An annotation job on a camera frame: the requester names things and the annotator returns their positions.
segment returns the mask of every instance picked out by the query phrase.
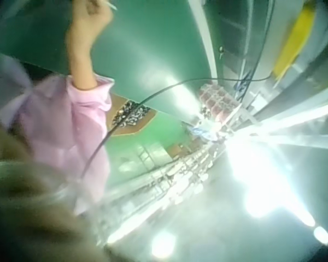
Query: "cigarette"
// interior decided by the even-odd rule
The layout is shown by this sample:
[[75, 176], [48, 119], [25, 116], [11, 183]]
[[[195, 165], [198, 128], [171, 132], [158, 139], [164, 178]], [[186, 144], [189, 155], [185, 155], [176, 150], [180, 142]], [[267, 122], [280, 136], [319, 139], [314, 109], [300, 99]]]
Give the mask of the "cigarette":
[[109, 3], [107, 0], [103, 0], [110, 8], [112, 8], [113, 10], [115, 10], [115, 11], [117, 11], [118, 10], [118, 8], [115, 6], [115, 5], [113, 5], [113, 4], [111, 4], [111, 3]]

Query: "green surface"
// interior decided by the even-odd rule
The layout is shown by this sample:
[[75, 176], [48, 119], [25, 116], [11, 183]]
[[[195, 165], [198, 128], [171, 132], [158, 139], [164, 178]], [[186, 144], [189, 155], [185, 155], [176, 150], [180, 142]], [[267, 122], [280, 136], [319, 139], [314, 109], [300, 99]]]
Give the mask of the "green surface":
[[111, 163], [107, 188], [146, 173], [147, 168], [153, 167], [150, 159], [143, 164], [139, 158], [144, 147], [155, 165], [160, 166], [172, 160], [165, 150], [167, 147], [179, 142], [185, 143], [188, 139], [180, 121], [161, 112], [138, 134], [110, 138], [106, 144]]
[[[71, 20], [71, 3], [42, 2], [26, 5], [1, 22], [0, 52], [66, 74], [64, 34]], [[118, 7], [114, 21], [92, 52], [95, 71], [116, 80], [113, 92], [140, 101], [177, 81], [210, 76], [187, 1], [121, 0], [114, 4]], [[168, 91], [148, 105], [190, 122], [194, 117], [190, 104], [182, 92]]]

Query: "person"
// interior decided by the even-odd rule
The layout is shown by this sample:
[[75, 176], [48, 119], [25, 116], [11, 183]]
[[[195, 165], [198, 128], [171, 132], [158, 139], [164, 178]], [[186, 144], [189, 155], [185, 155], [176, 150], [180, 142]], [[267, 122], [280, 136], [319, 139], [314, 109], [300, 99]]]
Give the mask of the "person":
[[[109, 91], [114, 80], [93, 72], [90, 52], [112, 18], [104, 0], [73, 0], [72, 22], [65, 36], [71, 75], [48, 76], [0, 109], [0, 126], [25, 146], [26, 153], [20, 150], [25, 159], [28, 153], [36, 162], [63, 170], [95, 203], [102, 199], [110, 172], [106, 149], [99, 151], [84, 177], [80, 174], [107, 133], [106, 112], [112, 105]], [[24, 78], [19, 66], [13, 68], [17, 70], [11, 66], [8, 77]], [[77, 202], [75, 212], [87, 208]]]

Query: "pink sleeve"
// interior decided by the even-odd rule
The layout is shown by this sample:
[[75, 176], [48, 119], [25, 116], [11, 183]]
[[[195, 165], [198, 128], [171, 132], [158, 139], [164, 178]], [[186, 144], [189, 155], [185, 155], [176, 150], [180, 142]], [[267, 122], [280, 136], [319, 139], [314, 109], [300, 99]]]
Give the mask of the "pink sleeve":
[[91, 90], [79, 90], [74, 87], [71, 76], [67, 77], [67, 92], [73, 104], [73, 111], [83, 114], [99, 124], [103, 136], [107, 132], [106, 112], [112, 106], [109, 90], [114, 80], [95, 74], [98, 86]]

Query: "bright light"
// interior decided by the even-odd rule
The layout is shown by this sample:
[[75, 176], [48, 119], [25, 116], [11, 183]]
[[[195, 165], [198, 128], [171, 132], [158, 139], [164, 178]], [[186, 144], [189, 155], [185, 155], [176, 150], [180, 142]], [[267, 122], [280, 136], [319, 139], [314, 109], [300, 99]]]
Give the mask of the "bright light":
[[207, 173], [201, 175], [201, 180], [206, 181], [209, 178], [209, 175]]
[[245, 199], [245, 208], [256, 218], [263, 217], [280, 205], [275, 195], [266, 195], [258, 190], [248, 192]]
[[297, 199], [297, 197], [295, 197], [292, 193], [285, 197], [287, 197], [287, 200], [284, 201], [284, 207], [286, 209], [296, 215], [305, 225], [309, 227], [314, 227], [316, 225], [313, 216], [306, 210], [304, 205]]
[[152, 255], [159, 258], [168, 258], [174, 251], [176, 237], [170, 233], [158, 234], [152, 242]]
[[316, 237], [316, 239], [319, 242], [328, 245], [328, 233], [324, 228], [322, 227], [315, 228], [315, 230], [313, 231], [313, 235]]
[[312, 215], [262, 148], [236, 138], [228, 140], [226, 147], [234, 177], [249, 188], [245, 207], [253, 217], [263, 217], [282, 206], [305, 225], [315, 226]]
[[251, 133], [259, 133], [259, 132], [270, 133], [275, 130], [291, 127], [296, 124], [305, 123], [307, 121], [323, 117], [327, 114], [328, 114], [328, 104], [321, 106], [320, 108], [301, 112], [299, 114], [283, 118], [281, 120], [274, 120], [266, 123], [261, 123], [261, 126], [259, 127], [257, 126], [246, 127], [239, 130], [237, 133], [238, 135], [248, 135]]
[[198, 184], [197, 187], [194, 190], [194, 193], [195, 194], [199, 194], [200, 192], [203, 191], [203, 189], [204, 189], [203, 185], [202, 184]]

